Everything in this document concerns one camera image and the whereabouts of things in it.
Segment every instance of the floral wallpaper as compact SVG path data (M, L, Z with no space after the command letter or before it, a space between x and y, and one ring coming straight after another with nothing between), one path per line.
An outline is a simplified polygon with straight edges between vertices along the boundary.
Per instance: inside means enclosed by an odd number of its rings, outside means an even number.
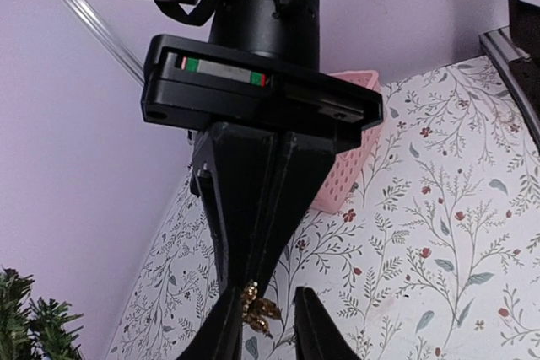
M310 211L266 297L274 338L244 358L293 359L297 286L313 287L366 360L540 358L540 157L486 57L383 89L384 130L336 215ZM138 275L108 360L176 359L218 296L187 180Z

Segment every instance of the black plastic bracket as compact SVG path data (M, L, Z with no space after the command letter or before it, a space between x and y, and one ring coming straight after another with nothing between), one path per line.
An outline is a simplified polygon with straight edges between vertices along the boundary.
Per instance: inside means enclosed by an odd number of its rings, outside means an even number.
M540 134L537 132L540 120L540 7L521 0L509 0L509 15L512 42L529 54L529 57L508 63L508 68L526 97L526 101L517 99L516 102L535 143L540 145ZM524 109L523 103L532 108Z
M184 57L263 73L265 86L182 69ZM146 122L205 131L216 121L335 140L337 153L360 145L382 122L382 96L338 78L250 52L172 35L152 39L144 63Z
M213 236L220 290L264 294L285 245L335 160L334 142L226 122L198 134L192 192Z

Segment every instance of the clear plastic tube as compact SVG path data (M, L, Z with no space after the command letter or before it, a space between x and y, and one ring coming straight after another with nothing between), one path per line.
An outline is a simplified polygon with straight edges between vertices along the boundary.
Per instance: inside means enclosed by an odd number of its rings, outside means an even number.
M114 30L92 9L86 0L62 0L112 56L141 85L144 83L143 64L122 43Z

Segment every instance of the purple wall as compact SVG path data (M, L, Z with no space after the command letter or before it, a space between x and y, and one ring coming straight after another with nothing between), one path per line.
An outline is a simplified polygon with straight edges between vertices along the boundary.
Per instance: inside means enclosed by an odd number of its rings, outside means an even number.
M0 265L85 313L103 358L180 178L185 133L58 0L0 0Z
M150 37L205 39L151 1L89 0L140 59ZM139 86L59 0L0 0L0 264L85 312L99 359L189 148L145 125ZM383 82L478 53L506 0L322 0L322 69L377 69Z

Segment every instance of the pink plastic basket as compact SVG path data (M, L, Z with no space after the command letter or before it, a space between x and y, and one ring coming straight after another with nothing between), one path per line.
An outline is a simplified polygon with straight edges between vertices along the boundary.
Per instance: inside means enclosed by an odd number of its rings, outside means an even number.
M381 92L379 73L377 71L347 71L331 75L351 83ZM358 179L360 171L368 158L375 141L381 134L382 124L365 131L362 146L336 157L332 170L317 193L311 208L335 214L339 211L351 187Z

